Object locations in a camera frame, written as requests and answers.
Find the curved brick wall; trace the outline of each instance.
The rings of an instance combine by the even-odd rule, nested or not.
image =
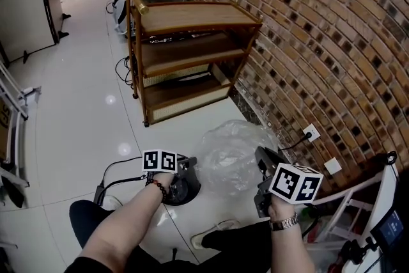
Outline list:
[[[284,144],[318,127],[295,156],[324,172],[325,194],[376,153],[396,150],[398,168],[409,166],[409,0],[238,2],[264,22],[240,82]],[[334,176],[323,165],[332,157],[343,167]]]

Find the white shoe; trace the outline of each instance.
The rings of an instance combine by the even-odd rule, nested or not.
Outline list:
[[[104,202],[102,203],[102,208],[104,210],[117,210],[119,207],[122,206],[122,203],[116,199],[114,196],[105,196]]]
[[[198,235],[194,235],[190,238],[190,243],[192,244],[194,249],[204,249],[202,246],[203,238],[213,231],[225,231],[225,230],[232,230],[240,228],[240,222],[236,221],[235,219],[228,219],[226,221],[218,223],[214,228],[211,228],[205,232],[199,233]]]

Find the shelf board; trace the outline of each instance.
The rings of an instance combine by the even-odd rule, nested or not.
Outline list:
[[[148,109],[157,109],[230,85],[222,85],[212,74],[187,81],[166,81],[144,89],[145,104]]]
[[[145,77],[246,55],[225,33],[166,43],[142,44]]]
[[[149,5],[149,12],[142,15],[141,22],[146,36],[261,26],[255,18],[230,3],[153,4]]]

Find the black pants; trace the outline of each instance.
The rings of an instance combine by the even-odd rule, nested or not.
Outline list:
[[[96,227],[111,213],[92,201],[72,203],[71,225],[82,248]],[[221,253],[198,265],[198,272],[223,268],[230,272],[265,273],[271,266],[271,233],[267,222],[236,230],[214,231],[203,238],[202,246]],[[158,266],[160,263],[156,259],[137,246],[128,259],[126,271],[147,272],[157,270]]]

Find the wristwatch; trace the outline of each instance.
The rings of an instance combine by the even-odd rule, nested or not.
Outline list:
[[[283,221],[276,221],[276,222],[269,221],[268,223],[272,231],[285,230],[285,229],[288,229],[298,224],[298,215],[297,213],[295,213],[294,216],[291,216],[289,219],[285,219]]]

